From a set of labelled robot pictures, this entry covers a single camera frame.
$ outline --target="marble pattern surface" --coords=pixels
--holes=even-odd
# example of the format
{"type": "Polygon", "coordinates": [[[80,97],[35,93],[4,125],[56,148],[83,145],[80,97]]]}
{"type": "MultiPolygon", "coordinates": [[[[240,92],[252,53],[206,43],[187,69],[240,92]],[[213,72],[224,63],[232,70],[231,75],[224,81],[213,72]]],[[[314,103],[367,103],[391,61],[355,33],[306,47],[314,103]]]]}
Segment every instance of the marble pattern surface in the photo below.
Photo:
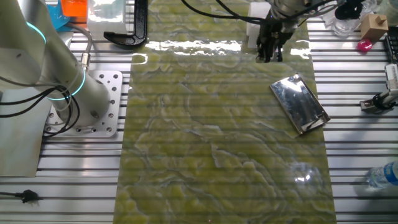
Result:
{"type": "MultiPolygon", "coordinates": [[[[213,0],[189,1],[224,13],[213,0]]],[[[248,0],[224,1],[245,15],[248,0]]],[[[284,63],[256,63],[246,25],[149,1],[132,57],[114,223],[335,223],[322,128],[297,137],[269,85],[301,74],[308,32],[284,63]]]]}

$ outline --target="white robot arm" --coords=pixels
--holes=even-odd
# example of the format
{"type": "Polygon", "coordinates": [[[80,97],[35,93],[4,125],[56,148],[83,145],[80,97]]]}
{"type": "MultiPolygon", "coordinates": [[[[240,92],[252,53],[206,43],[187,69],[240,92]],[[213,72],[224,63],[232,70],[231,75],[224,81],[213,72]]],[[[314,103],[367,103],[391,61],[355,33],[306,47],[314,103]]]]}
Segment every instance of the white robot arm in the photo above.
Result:
{"type": "MultiPolygon", "coordinates": [[[[48,85],[64,86],[80,107],[76,125],[81,127],[97,122],[107,112],[107,88],[86,73],[63,43],[43,0],[0,0],[0,30],[2,89],[21,88],[11,82],[40,91],[47,90],[48,85]]],[[[48,99],[58,116],[66,121],[70,115],[68,110],[62,110],[67,106],[64,96],[53,92],[48,99]]],[[[73,110],[72,120],[77,117],[76,113],[73,110]]]]}

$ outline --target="metal plate with holes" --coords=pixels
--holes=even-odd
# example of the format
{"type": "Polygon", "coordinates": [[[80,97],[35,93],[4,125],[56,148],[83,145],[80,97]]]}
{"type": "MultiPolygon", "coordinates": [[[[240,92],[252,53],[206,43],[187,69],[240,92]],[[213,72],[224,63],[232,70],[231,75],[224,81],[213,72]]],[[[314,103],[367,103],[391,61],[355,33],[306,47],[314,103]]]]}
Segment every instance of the metal plate with holes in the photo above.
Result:
{"type": "MultiPolygon", "coordinates": [[[[71,128],[71,130],[57,135],[57,137],[74,137],[74,138],[106,138],[113,136],[118,129],[118,114],[120,108],[120,99],[123,83],[123,75],[117,71],[91,71],[90,75],[101,81],[108,89],[110,95],[109,108],[105,115],[94,125],[84,128],[71,128]]],[[[46,131],[57,132],[62,125],[49,125],[60,124],[62,120],[55,112],[52,106],[49,118],[44,127],[46,131]]]]}

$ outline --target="water bottle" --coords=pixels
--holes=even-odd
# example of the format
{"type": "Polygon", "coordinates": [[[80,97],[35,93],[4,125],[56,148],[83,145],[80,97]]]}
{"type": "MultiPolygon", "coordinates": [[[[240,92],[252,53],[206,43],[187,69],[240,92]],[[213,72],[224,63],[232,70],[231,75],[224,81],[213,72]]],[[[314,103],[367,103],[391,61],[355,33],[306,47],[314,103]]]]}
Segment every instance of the water bottle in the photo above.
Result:
{"type": "Polygon", "coordinates": [[[366,174],[366,179],[374,189],[398,186],[398,161],[390,162],[384,167],[372,168],[366,174]]]}

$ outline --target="black cable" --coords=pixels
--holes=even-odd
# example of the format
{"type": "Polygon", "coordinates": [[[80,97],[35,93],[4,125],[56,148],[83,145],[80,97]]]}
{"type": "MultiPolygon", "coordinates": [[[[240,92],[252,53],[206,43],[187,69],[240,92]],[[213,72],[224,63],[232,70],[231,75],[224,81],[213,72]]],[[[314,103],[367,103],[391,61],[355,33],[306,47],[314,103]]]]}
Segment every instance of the black cable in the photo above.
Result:
{"type": "Polygon", "coordinates": [[[206,13],[206,12],[202,12],[202,11],[199,11],[198,9],[195,9],[191,5],[189,5],[185,0],[181,0],[181,1],[189,9],[191,9],[192,11],[194,11],[194,12],[196,12],[198,14],[201,14],[203,16],[219,18],[219,19],[240,19],[242,21],[245,21],[245,22],[248,22],[248,23],[252,23],[252,24],[272,25],[272,24],[276,24],[276,23],[280,23],[280,22],[288,22],[288,21],[291,21],[292,19],[296,19],[299,16],[302,16],[305,13],[308,13],[308,12],[310,12],[312,10],[316,10],[316,9],[318,9],[319,6],[322,6],[322,5],[326,4],[326,3],[332,2],[334,0],[326,0],[326,1],[320,2],[318,4],[315,4],[315,5],[311,6],[311,7],[306,8],[305,10],[303,10],[301,12],[298,12],[298,13],[294,14],[293,16],[289,16],[289,17],[286,17],[285,19],[274,20],[274,21],[268,21],[268,20],[265,20],[263,18],[258,18],[258,17],[240,16],[239,14],[233,12],[230,8],[228,8],[220,0],[216,0],[217,3],[221,7],[223,7],[225,10],[227,10],[232,16],[221,16],[221,15],[214,15],[214,14],[209,14],[209,13],[206,13]]]}
{"type": "Polygon", "coordinates": [[[25,191],[23,191],[23,193],[0,192],[0,195],[19,197],[19,198],[21,198],[22,203],[42,200],[42,198],[40,198],[36,192],[33,192],[31,190],[25,190],[25,191]]]}
{"type": "Polygon", "coordinates": [[[46,92],[48,92],[48,91],[50,91],[50,93],[51,93],[53,90],[50,90],[50,89],[45,90],[45,91],[43,91],[43,92],[41,92],[41,93],[39,93],[39,94],[37,94],[35,96],[32,96],[32,97],[30,97],[28,99],[25,99],[25,100],[14,101],[14,102],[0,102],[0,105],[9,106],[9,105],[18,105],[18,104],[21,104],[21,103],[27,103],[29,101],[32,101],[32,100],[36,99],[36,98],[39,98],[40,96],[46,94],[46,92]]]}
{"type": "Polygon", "coordinates": [[[202,11],[199,11],[198,9],[195,9],[191,5],[189,5],[185,0],[181,0],[181,1],[189,9],[191,9],[195,13],[201,14],[203,16],[212,17],[212,18],[218,18],[218,19],[236,19],[234,16],[222,16],[222,15],[214,15],[214,14],[210,14],[210,13],[207,13],[207,12],[202,12],[202,11]]]}
{"type": "Polygon", "coordinates": [[[23,111],[13,113],[13,114],[0,114],[0,118],[11,118],[11,117],[19,116],[21,114],[24,114],[24,113],[30,111],[33,107],[35,107],[37,104],[39,104],[48,94],[50,94],[51,92],[56,90],[56,88],[51,88],[50,90],[52,90],[52,91],[46,92],[46,94],[42,95],[38,100],[36,100],[32,105],[30,105],[28,108],[24,109],[23,111]]]}
{"type": "Polygon", "coordinates": [[[309,18],[305,18],[297,27],[300,27],[301,25],[303,25],[303,23],[304,23],[305,21],[307,21],[307,19],[309,19],[309,18]]]}
{"type": "Polygon", "coordinates": [[[72,112],[71,112],[72,104],[71,104],[71,106],[69,107],[70,113],[69,113],[67,122],[65,123],[63,128],[61,128],[61,130],[57,131],[56,133],[51,133],[51,132],[48,132],[48,131],[44,131],[46,134],[49,134],[48,136],[44,136],[44,137],[46,137],[46,138],[54,137],[57,134],[61,134],[61,133],[64,133],[65,131],[69,131],[72,127],[74,127],[74,125],[76,125],[77,121],[80,118],[80,107],[79,107],[79,104],[77,103],[77,100],[75,99],[75,97],[74,96],[71,96],[71,97],[72,97],[73,102],[76,104],[76,109],[77,109],[77,115],[76,115],[75,121],[68,128],[66,128],[66,126],[68,125],[68,123],[69,123],[69,121],[70,121],[70,119],[72,117],[72,112]]]}
{"type": "Polygon", "coordinates": [[[262,22],[265,22],[266,20],[263,18],[259,18],[259,17],[248,17],[248,16],[240,16],[238,13],[232,11],[228,6],[226,6],[223,2],[221,2],[221,0],[216,0],[216,2],[223,8],[225,9],[227,12],[229,12],[232,16],[235,17],[235,19],[240,19],[242,21],[248,22],[248,23],[252,23],[252,24],[257,24],[260,25],[262,22]]]}
{"type": "MultiPolygon", "coordinates": [[[[32,87],[32,86],[51,86],[51,85],[23,84],[23,83],[18,83],[18,82],[14,82],[14,81],[8,80],[7,78],[3,78],[3,77],[0,77],[0,80],[2,80],[2,81],[4,81],[4,82],[8,82],[8,83],[13,84],[13,85],[24,86],[24,87],[32,87]]],[[[77,100],[75,99],[75,97],[72,96],[72,95],[70,94],[70,92],[69,92],[64,86],[61,86],[61,85],[58,85],[58,86],[55,86],[55,87],[53,87],[53,88],[51,88],[51,89],[45,90],[45,91],[43,91],[42,93],[39,93],[38,95],[35,95],[35,96],[30,97],[30,98],[25,99],[25,100],[14,101],[14,102],[4,102],[4,103],[1,103],[1,102],[0,102],[0,105],[4,105],[4,106],[6,106],[6,105],[18,105],[18,104],[26,103],[26,102],[32,101],[32,100],[34,100],[34,99],[36,99],[36,98],[39,98],[37,101],[35,101],[35,102],[34,102],[30,107],[28,107],[27,109],[25,109],[25,110],[23,110],[23,111],[20,111],[20,112],[17,112],[17,113],[14,113],[14,114],[0,115],[0,118],[11,118],[11,117],[19,116],[19,115],[21,115],[21,114],[24,114],[24,113],[30,111],[33,107],[35,107],[37,104],[39,104],[47,95],[49,95],[50,93],[52,93],[52,92],[55,91],[55,90],[59,91],[59,92],[63,95],[65,101],[66,101],[67,104],[69,105],[69,106],[68,106],[68,112],[69,112],[69,114],[68,114],[67,121],[65,122],[65,125],[61,128],[61,130],[57,131],[56,133],[51,133],[51,132],[48,132],[48,131],[44,130],[44,133],[49,134],[48,136],[44,136],[44,137],[53,137],[53,136],[56,136],[57,134],[64,133],[65,131],[70,130],[72,127],[74,127],[74,125],[77,124],[77,121],[78,121],[79,118],[80,118],[80,107],[79,107],[79,105],[78,105],[77,100]],[[70,122],[70,120],[71,120],[71,118],[72,118],[72,108],[73,108],[73,105],[72,105],[72,104],[69,104],[69,99],[68,99],[69,97],[70,97],[71,100],[73,100],[74,103],[76,104],[77,115],[76,115],[76,120],[72,123],[72,125],[70,125],[70,126],[68,127],[69,122],[70,122]]]]}
{"type": "Polygon", "coordinates": [[[69,96],[65,93],[65,90],[62,89],[62,86],[58,87],[57,90],[63,95],[63,97],[65,98],[65,101],[69,105],[68,106],[68,118],[67,118],[67,121],[65,122],[65,124],[63,125],[63,127],[56,133],[52,133],[52,132],[44,130],[43,131],[44,133],[50,134],[49,136],[44,136],[44,137],[52,137],[52,136],[56,136],[57,134],[64,133],[65,132],[64,130],[67,128],[67,126],[72,118],[72,104],[69,104],[69,99],[68,99],[69,96]]]}

